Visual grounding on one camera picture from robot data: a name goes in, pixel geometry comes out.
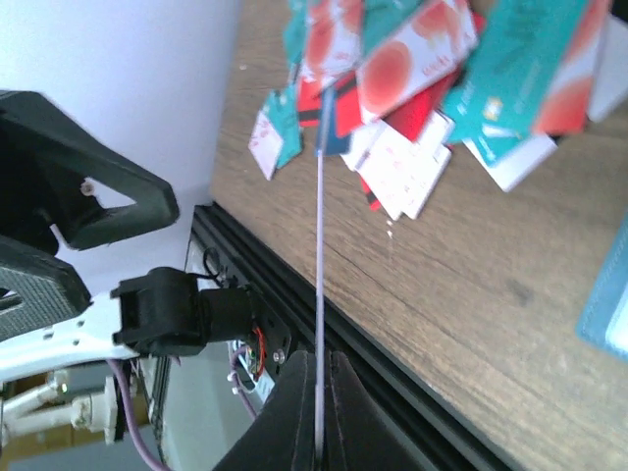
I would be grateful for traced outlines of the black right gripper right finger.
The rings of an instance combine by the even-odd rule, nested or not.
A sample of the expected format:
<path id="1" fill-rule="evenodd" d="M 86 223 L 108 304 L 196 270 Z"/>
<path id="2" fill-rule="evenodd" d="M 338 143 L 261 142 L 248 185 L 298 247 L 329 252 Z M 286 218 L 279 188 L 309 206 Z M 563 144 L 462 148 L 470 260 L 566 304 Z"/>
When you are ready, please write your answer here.
<path id="1" fill-rule="evenodd" d="M 394 434 L 348 358 L 326 358 L 326 468 L 328 470 L 433 470 L 421 452 Z"/>

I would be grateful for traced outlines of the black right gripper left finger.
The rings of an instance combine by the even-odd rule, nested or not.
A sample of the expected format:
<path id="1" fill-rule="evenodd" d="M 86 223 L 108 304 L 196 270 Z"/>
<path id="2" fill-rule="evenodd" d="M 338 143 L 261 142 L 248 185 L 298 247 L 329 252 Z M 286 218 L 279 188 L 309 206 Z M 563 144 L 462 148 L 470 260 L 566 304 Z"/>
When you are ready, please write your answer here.
<path id="1" fill-rule="evenodd" d="M 215 466 L 265 471 L 314 468 L 316 360 L 299 350 L 284 365 L 266 404 L 249 429 Z"/>

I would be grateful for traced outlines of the blue card holder wallet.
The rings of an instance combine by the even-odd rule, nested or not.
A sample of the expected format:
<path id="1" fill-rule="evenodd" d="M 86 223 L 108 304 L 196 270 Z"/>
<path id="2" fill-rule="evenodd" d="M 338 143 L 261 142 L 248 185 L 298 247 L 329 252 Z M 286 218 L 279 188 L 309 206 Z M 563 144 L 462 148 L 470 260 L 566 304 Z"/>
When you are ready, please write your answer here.
<path id="1" fill-rule="evenodd" d="M 627 361 L 627 216 L 581 313 L 577 335 Z"/>

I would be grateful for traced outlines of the white striped card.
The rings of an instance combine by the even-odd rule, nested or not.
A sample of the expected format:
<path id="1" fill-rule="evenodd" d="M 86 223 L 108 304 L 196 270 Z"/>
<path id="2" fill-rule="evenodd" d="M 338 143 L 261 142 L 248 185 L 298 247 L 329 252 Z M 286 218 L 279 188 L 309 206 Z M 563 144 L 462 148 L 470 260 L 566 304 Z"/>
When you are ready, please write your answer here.
<path id="1" fill-rule="evenodd" d="M 324 164 L 333 105 L 333 90 L 327 88 L 322 96 L 317 144 L 317 208 L 316 208 L 316 385 L 314 445 L 315 456 L 321 460 L 325 439 L 325 296 L 324 296 Z"/>

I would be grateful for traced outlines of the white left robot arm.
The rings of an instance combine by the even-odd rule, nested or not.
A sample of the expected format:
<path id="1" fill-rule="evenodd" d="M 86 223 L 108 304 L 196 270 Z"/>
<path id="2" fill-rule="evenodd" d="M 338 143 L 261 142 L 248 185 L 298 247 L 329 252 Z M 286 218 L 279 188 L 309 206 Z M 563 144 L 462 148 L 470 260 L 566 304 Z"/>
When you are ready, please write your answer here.
<path id="1" fill-rule="evenodd" d="M 173 225 L 171 185 L 100 143 L 42 94 L 1 94 L 1 378 L 98 360 L 193 356 L 251 337 L 242 287 L 168 267 L 94 298 L 61 260 Z"/>

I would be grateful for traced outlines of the black front mounting rail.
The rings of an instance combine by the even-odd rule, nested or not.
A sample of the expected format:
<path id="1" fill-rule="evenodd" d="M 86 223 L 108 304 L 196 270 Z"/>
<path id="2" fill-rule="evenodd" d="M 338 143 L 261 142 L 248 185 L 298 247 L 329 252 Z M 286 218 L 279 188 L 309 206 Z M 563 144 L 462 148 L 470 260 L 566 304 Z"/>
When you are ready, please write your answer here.
<path id="1" fill-rule="evenodd" d="M 256 291 L 288 333 L 271 350 L 294 351 L 315 341 L 315 288 L 217 203 L 194 209 L 191 240 L 210 253 L 227 286 Z M 331 301 L 325 303 L 326 346 L 348 356 L 358 378 L 393 430 L 409 439 L 436 470 L 518 470 L 520 464 Z"/>

